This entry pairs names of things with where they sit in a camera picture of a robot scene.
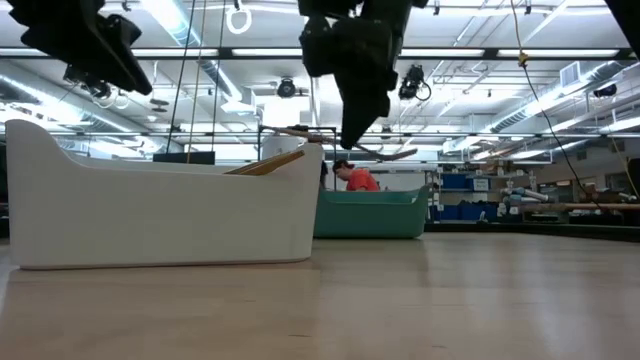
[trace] person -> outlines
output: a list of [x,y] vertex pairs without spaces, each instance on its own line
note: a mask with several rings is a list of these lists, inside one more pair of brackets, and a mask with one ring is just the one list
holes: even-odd
[[380,191],[376,179],[367,169],[354,169],[347,160],[333,163],[333,172],[340,180],[347,182],[347,191]]
[[320,164],[320,188],[327,188],[327,175],[329,174],[329,169],[327,168],[327,163],[322,160],[322,164]]

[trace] ceiling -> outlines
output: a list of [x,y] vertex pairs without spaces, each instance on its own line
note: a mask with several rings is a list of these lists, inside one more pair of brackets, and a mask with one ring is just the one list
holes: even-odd
[[[162,6],[167,0],[158,1]],[[564,11],[554,14],[558,6],[564,6],[563,0],[533,0],[533,12],[530,15],[519,15],[519,31],[522,38],[530,40],[525,47],[545,48],[625,48],[629,44],[625,40],[613,16],[608,12],[604,1],[601,0],[569,0],[569,6]],[[188,13],[192,8],[191,0],[182,1]],[[244,6],[251,6],[252,24],[249,29],[239,35],[229,31],[223,22],[222,6],[224,1],[209,0],[195,1],[193,28],[202,28],[203,14],[205,19],[202,42],[208,47],[292,47],[298,48],[298,37],[304,26],[304,18],[297,14],[295,1],[244,1]],[[140,1],[128,1],[130,12],[122,9],[122,1],[107,0],[103,13],[119,13],[132,20],[143,34],[134,44],[136,48],[176,48],[176,41],[165,28],[148,12]],[[434,16],[433,1],[426,9],[413,9],[407,26],[405,47],[500,47],[511,48],[517,46],[513,15],[510,13],[509,1],[503,0],[443,0],[441,1],[439,16]],[[0,48],[23,47],[20,36],[25,28],[17,24],[8,15],[10,6],[0,1]],[[545,20],[554,14],[553,20]],[[242,14],[234,15],[235,26],[242,25]],[[70,91],[87,102],[83,105],[85,111],[91,111],[91,97],[79,88],[72,88],[62,80],[66,65],[51,59],[12,59],[2,60],[0,63],[10,62],[33,74],[35,84],[42,81],[53,84],[57,88]],[[531,81],[537,89],[554,83],[559,78],[559,71],[569,65],[571,61],[531,61],[528,67]],[[400,101],[397,91],[389,94],[392,107],[388,118],[380,118],[372,127],[372,131],[379,131],[383,125],[392,126],[394,131],[419,132],[473,132],[481,131],[496,114],[505,109],[516,106],[523,98],[531,94],[524,72],[515,61],[444,61],[437,60],[398,60],[396,71],[403,76],[414,64],[422,65],[429,75],[428,83],[433,90],[432,98],[424,103],[418,101]],[[183,61],[180,60],[151,60],[141,61],[141,65],[148,78],[154,83],[154,92],[149,96],[138,93],[128,93],[128,105],[113,99],[106,102],[99,101],[102,107],[107,107],[109,113],[131,120],[144,128],[153,131],[166,131],[173,117],[174,104],[175,124],[188,126],[192,121],[205,129],[208,124],[212,128],[213,119],[218,124],[216,131],[255,131],[258,117],[240,116],[226,113],[221,106],[226,100],[220,95],[210,95],[208,91],[214,89],[212,80],[202,71],[195,61],[185,61],[182,78],[180,78]],[[300,60],[221,60],[220,68],[231,82],[239,88],[252,89],[256,94],[256,102],[263,106],[277,101],[274,85],[282,77],[291,77],[297,87],[305,90],[304,98],[298,99],[301,106],[300,121],[311,125],[309,111],[308,90],[311,80],[306,74]],[[624,90],[628,94],[635,94],[635,73],[625,74]],[[181,83],[181,90],[177,91],[177,83]],[[331,76],[324,76],[317,80],[314,88],[315,97],[319,98],[319,117],[316,125],[341,125],[342,104],[337,87]],[[167,112],[152,111],[155,107],[150,104],[152,98],[165,100],[170,103]],[[586,111],[585,98],[572,96],[561,104],[548,109],[553,121],[561,122],[571,119],[578,113]],[[519,132],[539,132],[544,125],[539,121],[527,121],[526,125],[517,124]],[[219,136],[216,143],[253,143],[255,135],[244,137]],[[194,143],[211,142],[211,138],[196,137]],[[380,139],[363,140],[368,143],[380,143]],[[443,138],[419,138],[413,144],[441,144]],[[184,144],[186,138],[178,139]]]

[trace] metal frame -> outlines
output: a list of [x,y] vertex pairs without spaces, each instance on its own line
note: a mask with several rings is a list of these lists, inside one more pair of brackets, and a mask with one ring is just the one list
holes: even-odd
[[[335,163],[338,160],[338,148],[337,148],[337,137],[338,137],[338,129],[335,126],[315,126],[315,127],[307,127],[305,128],[309,131],[322,131],[328,130],[333,133],[333,162]],[[262,160],[262,133],[266,130],[262,125],[258,126],[258,161]],[[336,174],[333,173],[333,188],[338,188],[338,178]]]
[[[330,130],[334,133],[334,136],[337,136],[337,129],[335,127],[310,127],[309,130],[316,129],[324,129]],[[193,137],[249,137],[252,135],[260,134],[263,129],[259,132],[194,132],[191,136]],[[85,132],[85,131],[51,131],[49,132],[52,136],[62,136],[62,137],[74,137],[74,136],[112,136],[112,137],[129,137],[129,136],[147,136],[147,137],[168,137],[168,132]],[[0,131],[0,136],[5,136],[5,131]],[[449,138],[449,137],[458,137],[458,136],[478,136],[478,137],[497,137],[497,138],[512,138],[512,137],[523,137],[525,139],[548,139],[553,138],[553,134],[550,133],[479,133],[479,132],[419,132],[419,133],[411,133],[411,132],[396,132],[396,133],[384,133],[385,137],[395,137],[395,138],[403,138],[403,137],[416,137],[416,138]],[[181,138],[181,137],[189,137],[190,134],[188,132],[182,133],[172,133],[172,138]],[[556,134],[559,139],[638,139],[640,138],[640,132],[616,132],[611,134],[578,134],[578,133],[569,133],[569,134]],[[365,133],[362,138],[379,138],[380,133]]]
[[[134,48],[134,56],[138,60],[302,60],[302,49],[295,47],[255,47],[255,48],[232,48],[232,47],[202,47],[202,56],[199,56],[200,48],[194,49],[192,54],[184,56],[183,48]],[[233,50],[256,50],[256,51],[278,51],[282,50],[281,55],[252,55],[252,54],[234,54]],[[496,47],[405,47],[405,51],[426,51],[434,52],[432,55],[402,55],[398,57],[399,60],[443,60],[443,61],[455,61],[455,60],[485,60],[485,61],[510,61],[518,60],[517,55],[501,55],[498,56],[500,50],[518,51],[518,48],[496,48]],[[465,51],[472,50],[482,52],[480,55],[470,56]],[[543,50],[543,51],[559,51],[559,50],[571,50],[571,51],[592,51],[592,50],[617,50],[612,56],[531,56],[528,60],[532,61],[575,61],[575,60],[594,60],[594,61],[611,61],[611,60],[636,60],[633,55],[633,49],[631,48],[541,48],[541,47],[526,47],[525,51]],[[159,52],[166,53],[167,55],[142,55],[143,52]],[[437,52],[451,52],[451,54],[437,54]],[[1,47],[0,58],[8,60],[19,59],[52,59],[51,56],[42,53],[38,50],[26,48],[26,47]]]

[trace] hanging rope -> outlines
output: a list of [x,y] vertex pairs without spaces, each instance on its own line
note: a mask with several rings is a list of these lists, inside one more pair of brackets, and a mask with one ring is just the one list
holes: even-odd
[[[202,27],[200,28],[200,37],[202,41],[200,42],[200,49],[198,50],[198,64],[200,63],[200,59],[202,58],[202,44],[204,44],[204,28],[207,21],[207,0],[204,0],[204,10],[202,11]],[[200,69],[202,66],[198,66],[198,70],[196,70],[196,92],[193,95],[193,108],[191,109],[191,128],[189,129],[189,148],[187,149],[187,164],[191,163],[191,141],[193,140],[193,126],[196,120],[196,106],[198,104],[198,90],[200,86]]]

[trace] ceiling duct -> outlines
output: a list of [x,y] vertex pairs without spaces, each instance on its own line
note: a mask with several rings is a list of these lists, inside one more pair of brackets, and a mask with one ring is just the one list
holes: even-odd
[[[198,32],[193,26],[189,26],[189,17],[180,0],[142,0],[141,2],[145,10],[156,19],[178,45],[194,48],[204,46]],[[216,61],[197,60],[196,62],[216,87],[227,96],[227,100],[243,100],[240,90],[238,90],[227,75],[219,69]]]
[[[635,61],[580,61],[561,70],[562,76],[550,85],[536,89],[540,99],[534,94],[522,99],[517,105],[496,115],[482,133],[498,133],[521,121],[532,118],[540,113],[561,104],[570,96],[596,90],[614,81],[614,77],[626,69],[635,66]],[[446,141],[443,145],[445,152],[460,151],[477,143],[478,137],[457,138]]]

